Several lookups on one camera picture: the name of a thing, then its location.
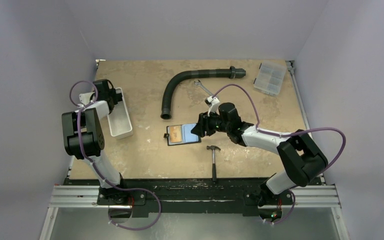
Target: hammer head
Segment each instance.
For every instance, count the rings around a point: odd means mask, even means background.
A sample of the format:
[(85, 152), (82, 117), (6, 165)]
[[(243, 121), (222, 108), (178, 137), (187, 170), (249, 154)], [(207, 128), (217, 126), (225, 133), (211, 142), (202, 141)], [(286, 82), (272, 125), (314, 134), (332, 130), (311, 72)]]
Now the hammer head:
[(211, 149), (211, 150), (213, 150), (213, 151), (216, 150), (216, 149), (219, 150), (219, 151), (221, 150), (220, 147), (218, 147), (218, 146), (214, 146), (214, 145), (206, 146), (206, 149), (207, 149), (207, 150), (210, 150), (210, 149)]

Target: metal frame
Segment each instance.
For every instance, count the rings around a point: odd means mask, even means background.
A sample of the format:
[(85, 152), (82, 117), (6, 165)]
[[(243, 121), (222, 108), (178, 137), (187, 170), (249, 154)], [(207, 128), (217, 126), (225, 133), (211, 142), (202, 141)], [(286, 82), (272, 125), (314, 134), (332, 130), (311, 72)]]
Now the metal frame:
[[(309, 129), (307, 115), (304, 110), (297, 81), (295, 79), (293, 61), (286, 61), (288, 71), (292, 78), (293, 87), (301, 110), (305, 127)], [(74, 158), (71, 159), (67, 177), (70, 176)], [(296, 187), (292, 191), (296, 197), (296, 208), (331, 208), (334, 223), (338, 232), (339, 239), (349, 240), (349, 234), (345, 226), (341, 203), (334, 185), (326, 185), (323, 175), (320, 175), (322, 185), (313, 185), (306, 187)], [(108, 209), (129, 209), (128, 205), (98, 205), (99, 186), (80, 186), (80, 185), (57, 185), (54, 186), (52, 196), (49, 202), (45, 222), (43, 224), (40, 240), (49, 240), (54, 227), (59, 208), (108, 208)], [(290, 208), (290, 205), (284, 205), (284, 208)], [(265, 205), (261, 209), (276, 208), (274, 205)]]

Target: cable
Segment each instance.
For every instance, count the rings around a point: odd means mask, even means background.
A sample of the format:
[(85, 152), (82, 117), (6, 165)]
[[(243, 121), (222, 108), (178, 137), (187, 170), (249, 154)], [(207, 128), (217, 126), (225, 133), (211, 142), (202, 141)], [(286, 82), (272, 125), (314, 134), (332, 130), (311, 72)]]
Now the cable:
[[(214, 93), (214, 95), (212, 95), (212, 97), (214, 98), (223, 89), (225, 89), (225, 88), (227, 88), (229, 86), (235, 86), (235, 87), (240, 88), (246, 94), (246, 96), (248, 97), (249, 101), (251, 102), (252, 108), (254, 109), (255, 117), (257, 118), (257, 123), (255, 125), (255, 129), (257, 129), (257, 131), (259, 133), (267, 134), (267, 135), (271, 135), (271, 136), (275, 136), (275, 137), (280, 137), (280, 138), (282, 138), (282, 137), (289, 138), (289, 137), (294, 137), (294, 136), (298, 136), (298, 135), (302, 135), (302, 134), (313, 133), (313, 132), (320, 132), (320, 131), (334, 131), (334, 132), (339, 133), (341, 135), (341, 137), (342, 137), (342, 144), (341, 144), (341, 146), (339, 148), (339, 151), (336, 154), (336, 156), (332, 159), (332, 161), (330, 161), (330, 163), (319, 174), (322, 174), (324, 171), (326, 171), (328, 168), (330, 168), (338, 160), (338, 158), (340, 157), (340, 155), (344, 151), (345, 144), (347, 142), (347, 138), (345, 137), (345, 134), (341, 130), (339, 130), (337, 128), (334, 128), (334, 127), (318, 127), (318, 128), (312, 128), (312, 129), (308, 129), (308, 130), (304, 130), (304, 131), (293, 132), (293, 133), (289, 133), (289, 134), (285, 134), (285, 135), (280, 135), (278, 133), (274, 133), (274, 132), (270, 132), (270, 131), (264, 131), (264, 130), (259, 129), (258, 126), (260, 125), (260, 118), (258, 116), (256, 105), (254, 104), (254, 101), (251, 98), (250, 94), (243, 87), (241, 87), (241, 86), (239, 86), (237, 84), (234, 84), (234, 83), (230, 83), (230, 84), (227, 84), (227, 85), (221, 87), (218, 91), (216, 91)], [(272, 222), (271, 223), (272, 225), (282, 223), (283, 221), (285, 221), (291, 215), (292, 211), (294, 210), (295, 203), (296, 203), (295, 194), (292, 192), (291, 189), (293, 189), (295, 187), (296, 186), (293, 186), (290, 189), (288, 189), (288, 191), (291, 193), (291, 195), (293, 197), (293, 199), (292, 199), (292, 207), (290, 208), (289, 212), (286, 214), (286, 216), (282, 217), (279, 221)]]
[[(72, 91), (74, 89), (74, 87), (79, 84), (79, 83), (88, 83), (88, 84), (92, 84), (93, 85), (93, 88), (95, 90), (95, 97), (93, 99), (92, 102), (89, 102), (88, 104), (82, 106), (82, 105), (77, 105), (73, 99), (72, 99)], [(78, 81), (76, 82), (70, 89), (70, 101), (76, 105), (77, 107), (80, 106), (80, 109), (78, 110), (78, 113), (77, 113), (77, 135), (78, 135), (78, 142), (79, 142), (79, 145), (80, 145), (80, 151), (81, 151), (81, 154), (83, 155), (83, 157), (85, 159), (87, 159), (91, 164), (92, 164), (92, 167), (93, 169), (95, 170), (96, 174), (102, 179), (104, 180), (105, 183), (107, 183), (108, 185), (110, 185), (112, 188), (114, 189), (117, 189), (119, 191), (122, 191), (122, 192), (130, 192), (130, 191), (145, 191), (147, 193), (150, 193), (157, 201), (158, 203), (158, 215), (156, 216), (156, 218), (154, 219), (154, 221), (152, 221), (150, 224), (146, 225), (146, 226), (143, 226), (143, 227), (128, 227), (128, 226), (123, 226), (123, 225), (120, 225), (116, 222), (114, 222), (112, 219), (111, 219), (111, 215), (108, 213), (108, 218), (109, 218), (109, 223), (113, 224), (114, 226), (116, 227), (119, 227), (119, 228), (122, 228), (122, 229), (127, 229), (127, 230), (132, 230), (132, 231), (140, 231), (140, 230), (145, 230), (145, 229), (148, 229), (150, 227), (152, 227), (157, 221), (158, 219), (160, 219), (161, 217), (161, 202), (160, 202), (160, 199), (157, 197), (157, 195), (155, 195), (155, 193), (153, 193), (152, 191), (148, 190), (148, 189), (145, 189), (145, 188), (138, 188), (138, 187), (135, 187), (135, 188), (121, 188), (121, 187), (118, 187), (116, 186), (114, 183), (110, 182), (109, 180), (107, 180), (103, 175), (102, 173), (99, 171), (99, 169), (97, 168), (97, 166), (95, 165), (95, 162), (92, 158), (86, 156), (86, 152), (85, 152), (85, 147), (83, 145), (83, 140), (82, 140), (82, 128), (80, 126), (80, 120), (81, 120), (81, 116), (82, 116), (82, 111), (84, 111), (87, 107), (89, 107), (91, 104), (93, 104), (96, 99), (98, 99), (98, 89), (97, 87), (89, 82), (89, 81)]]

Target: transparent plastic container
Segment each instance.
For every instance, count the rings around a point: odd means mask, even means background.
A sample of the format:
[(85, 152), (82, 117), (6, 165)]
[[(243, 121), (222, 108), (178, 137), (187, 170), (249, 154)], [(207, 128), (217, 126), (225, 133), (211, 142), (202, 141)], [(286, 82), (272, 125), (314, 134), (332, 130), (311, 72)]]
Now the transparent plastic container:
[(254, 80), (254, 88), (270, 96), (277, 96), (281, 92), (286, 66), (264, 61), (259, 66), (258, 76)]

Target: tabletop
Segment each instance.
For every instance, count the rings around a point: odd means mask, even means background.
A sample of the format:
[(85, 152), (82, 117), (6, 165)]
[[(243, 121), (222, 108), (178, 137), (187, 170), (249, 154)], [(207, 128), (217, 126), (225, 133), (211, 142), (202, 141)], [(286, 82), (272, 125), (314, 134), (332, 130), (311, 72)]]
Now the tabletop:
[[(208, 111), (204, 99), (207, 93), (194, 84), (194, 79), (180, 83), (174, 91), (171, 119), (160, 118), (163, 92), (176, 74), (189, 70), (243, 68), (241, 79), (203, 78), (202, 84), (215, 93), (226, 84), (235, 83), (248, 91), (260, 117), (260, 128), (295, 132), (305, 129), (294, 85), (288, 72), (278, 96), (256, 91), (253, 81), (260, 63), (272, 61), (285, 65), (284, 60), (141, 60), (101, 61), (96, 80), (108, 79), (123, 90), (133, 135), (123, 139), (111, 137), (108, 121), (100, 121), (105, 138), (104, 151), (123, 178), (210, 178), (212, 152), (207, 146), (221, 148), (215, 153), (218, 178), (270, 177), (283, 170), (278, 155), (269, 151), (243, 147), (230, 141), (225, 133), (206, 136), (200, 143), (168, 146), (163, 138), (167, 126), (196, 123), (200, 113)], [(222, 103), (235, 104), (242, 121), (257, 119), (247, 96), (237, 87), (227, 87), (218, 94)], [(70, 179), (95, 179), (88, 165), (75, 160)]]

